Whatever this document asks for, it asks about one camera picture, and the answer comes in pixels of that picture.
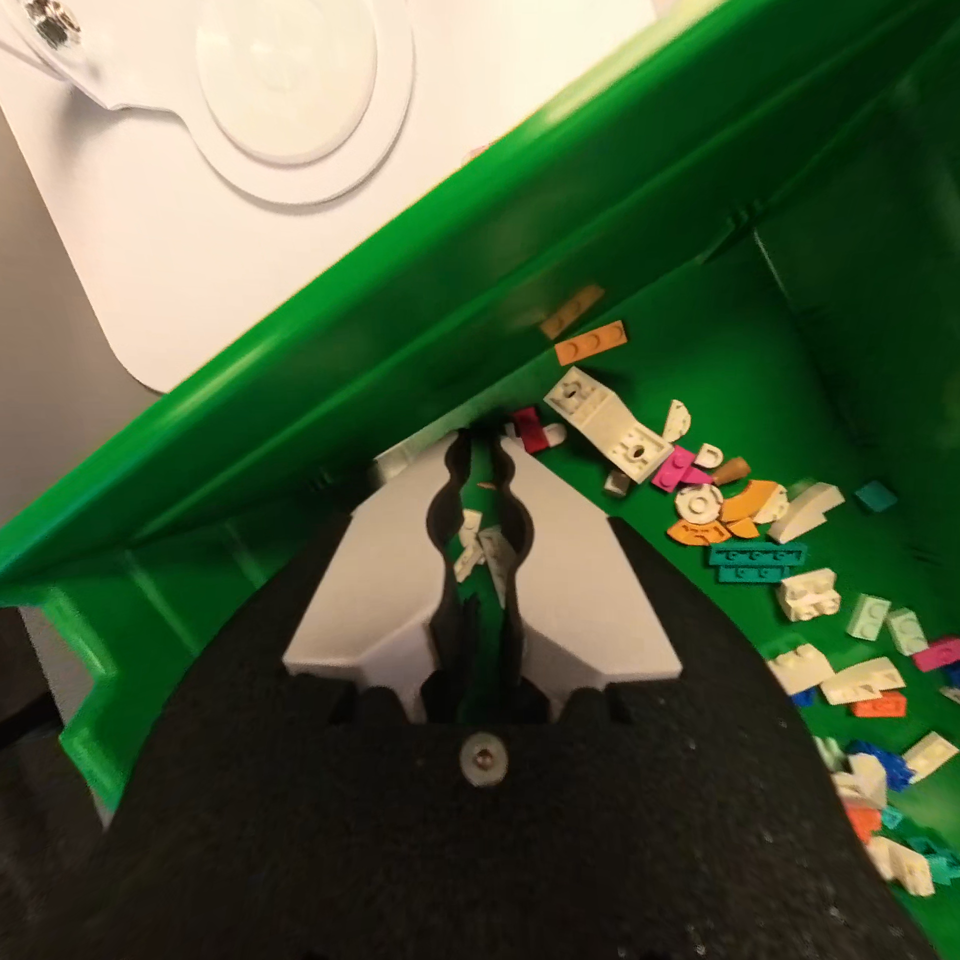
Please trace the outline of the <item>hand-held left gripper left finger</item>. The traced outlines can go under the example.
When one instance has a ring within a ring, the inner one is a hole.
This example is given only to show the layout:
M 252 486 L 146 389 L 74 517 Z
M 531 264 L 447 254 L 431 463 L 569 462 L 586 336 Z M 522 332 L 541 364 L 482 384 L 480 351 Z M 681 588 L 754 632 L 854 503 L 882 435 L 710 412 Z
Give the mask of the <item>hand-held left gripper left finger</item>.
M 410 721 L 427 720 L 424 685 L 457 659 L 448 547 L 471 465 L 470 435 L 454 431 L 354 510 L 283 654 L 290 675 L 388 689 Z

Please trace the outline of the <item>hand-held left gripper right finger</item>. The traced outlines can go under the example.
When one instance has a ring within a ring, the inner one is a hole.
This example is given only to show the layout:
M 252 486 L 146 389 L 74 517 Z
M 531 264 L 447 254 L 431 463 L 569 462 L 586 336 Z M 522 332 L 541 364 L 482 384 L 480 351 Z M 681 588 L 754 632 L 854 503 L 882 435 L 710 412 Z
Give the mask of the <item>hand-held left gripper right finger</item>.
M 498 681 L 509 711 L 558 721 L 571 697 L 683 670 L 608 514 L 528 454 L 490 445 L 506 557 Z

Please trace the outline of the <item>pile of lego pieces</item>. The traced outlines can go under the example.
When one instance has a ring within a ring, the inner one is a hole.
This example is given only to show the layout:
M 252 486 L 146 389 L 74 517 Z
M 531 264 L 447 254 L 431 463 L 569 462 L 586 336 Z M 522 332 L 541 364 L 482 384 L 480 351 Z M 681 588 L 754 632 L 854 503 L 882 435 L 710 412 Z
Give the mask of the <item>pile of lego pieces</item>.
M 385 436 L 453 418 L 457 426 L 526 408 L 523 423 L 545 414 L 543 432 L 565 422 L 580 438 L 562 455 L 561 478 L 586 483 L 586 462 L 604 460 L 614 488 L 636 488 L 626 465 L 634 447 L 670 446 L 663 463 L 616 507 L 631 528 L 683 557 L 695 585 L 711 582 L 712 599 L 732 603 L 777 690 L 807 713 L 811 743 L 831 793 L 851 815 L 882 879 L 920 899 L 958 886 L 958 635 L 927 648 L 918 608 L 891 601 L 930 599 L 906 576 L 906 546 L 897 525 L 855 519 L 837 486 L 820 478 L 781 483 L 787 467 L 815 453 L 816 466 L 851 464 L 852 453 L 814 398 L 812 373 L 794 337 L 751 321 L 743 336 L 721 330 L 719 317 L 699 325 L 655 323 L 651 313 L 605 317 L 567 331 L 546 352 L 519 365 L 500 346 L 455 346 L 449 357 L 404 348 L 375 383 Z M 625 402 L 630 421 L 658 439 L 604 441 L 599 405 Z

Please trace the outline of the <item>white flat panel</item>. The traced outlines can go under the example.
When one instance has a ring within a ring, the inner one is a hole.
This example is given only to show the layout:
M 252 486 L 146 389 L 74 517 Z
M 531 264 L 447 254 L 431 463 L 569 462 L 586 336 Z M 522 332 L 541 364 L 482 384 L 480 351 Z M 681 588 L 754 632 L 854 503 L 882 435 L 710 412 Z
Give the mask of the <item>white flat panel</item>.
M 2 109 L 112 351 L 168 392 L 665 7 L 408 2 L 416 74 L 395 146 L 358 189 L 293 211 L 241 196 L 177 120 L 70 93 L 7 23 Z

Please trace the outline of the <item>green plastic bin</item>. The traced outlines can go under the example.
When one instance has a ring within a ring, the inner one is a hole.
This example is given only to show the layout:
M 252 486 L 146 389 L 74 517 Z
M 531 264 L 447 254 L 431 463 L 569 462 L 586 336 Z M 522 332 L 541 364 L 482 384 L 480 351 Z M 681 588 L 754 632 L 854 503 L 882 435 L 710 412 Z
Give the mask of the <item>green plastic bin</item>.
M 723 2 L 639 35 L 141 414 L 2 531 L 93 674 L 62 745 L 112 823 L 9 958 L 958 958 L 958 886 L 871 862 L 733 603 L 601 508 L 674 680 L 509 710 L 491 444 L 519 408 L 385 436 L 404 349 L 551 359 L 543 323 L 794 337 L 851 453 L 786 467 L 898 527 L 958 630 L 958 2 Z M 454 431 L 454 669 L 282 658 L 354 510 Z

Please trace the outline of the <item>white round mounting bracket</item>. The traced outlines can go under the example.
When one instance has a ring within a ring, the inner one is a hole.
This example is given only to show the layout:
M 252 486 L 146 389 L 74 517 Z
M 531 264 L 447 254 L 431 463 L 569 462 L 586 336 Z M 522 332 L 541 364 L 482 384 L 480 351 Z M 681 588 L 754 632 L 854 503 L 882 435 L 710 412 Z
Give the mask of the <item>white round mounting bracket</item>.
M 275 206 L 362 185 L 414 87 L 402 1 L 2 2 L 2 22 L 101 109 L 174 116 L 217 174 Z

